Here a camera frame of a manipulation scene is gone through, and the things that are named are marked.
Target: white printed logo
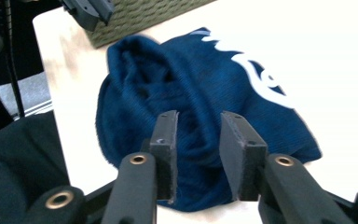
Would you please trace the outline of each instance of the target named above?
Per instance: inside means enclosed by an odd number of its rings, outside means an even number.
[[[219,36],[213,32],[209,31],[195,31],[191,33],[191,35],[206,35],[202,38],[202,41],[209,42],[209,41],[217,41],[216,45],[214,46],[215,49],[219,51],[238,51],[235,46],[233,46],[232,42],[225,41],[222,38],[219,38]],[[257,74],[257,71],[255,70],[255,67],[250,62],[250,60],[247,58],[247,56],[241,52],[236,55],[234,55],[231,60],[237,64],[239,64],[248,75],[248,78],[250,80],[250,83],[261,97],[264,99],[271,101],[275,104],[293,109],[293,103],[289,100],[289,98],[281,94],[279,92],[276,92],[272,90],[271,88],[275,88],[278,86],[278,83],[274,79],[272,79],[271,75],[266,71],[266,69],[261,72],[260,76]]]

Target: white table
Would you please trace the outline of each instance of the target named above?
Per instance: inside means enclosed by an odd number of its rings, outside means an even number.
[[[34,27],[48,76],[71,184],[88,194],[115,179],[95,131],[107,47],[94,49],[62,8]],[[220,0],[142,31],[158,42],[200,27],[261,63],[296,104],[324,156],[307,165],[326,190],[358,192],[358,0]],[[159,223],[259,223],[256,203],[184,214],[158,208]]]

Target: black mechanical part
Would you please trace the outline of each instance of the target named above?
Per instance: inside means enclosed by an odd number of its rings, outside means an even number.
[[[44,193],[28,210],[24,224],[85,223],[81,189],[62,186]]]
[[[150,139],[149,152],[157,164],[158,200],[173,203],[176,192],[176,129],[178,113],[175,110],[158,115]]]
[[[85,213],[87,216],[87,224],[101,223],[103,213],[108,204],[109,195],[111,194],[114,185],[115,181],[112,181],[86,195]]]
[[[257,167],[264,164],[267,144],[242,116],[231,112],[221,114],[220,158],[234,201],[257,201],[255,184]]]
[[[149,153],[126,156],[103,216],[103,224],[156,223],[156,160]]]
[[[111,0],[60,0],[62,6],[88,31],[94,31],[99,20],[107,24],[113,15]]]
[[[286,223],[353,223],[297,159],[271,154],[264,172]]]

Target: floor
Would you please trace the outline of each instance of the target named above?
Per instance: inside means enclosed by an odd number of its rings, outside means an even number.
[[[45,73],[20,80],[19,87],[25,116],[53,109]],[[16,118],[18,116],[18,108],[10,84],[0,86],[0,98],[10,115]]]

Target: crumpled towel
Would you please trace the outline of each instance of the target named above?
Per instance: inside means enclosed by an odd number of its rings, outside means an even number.
[[[173,204],[193,212],[230,203],[219,158],[220,113],[244,116],[268,144],[302,162],[321,158],[313,136],[263,67],[245,54],[216,49],[201,28],[163,44],[128,36],[107,51],[109,75],[96,128],[104,156],[116,167],[150,138],[158,114],[177,110],[177,193]]]

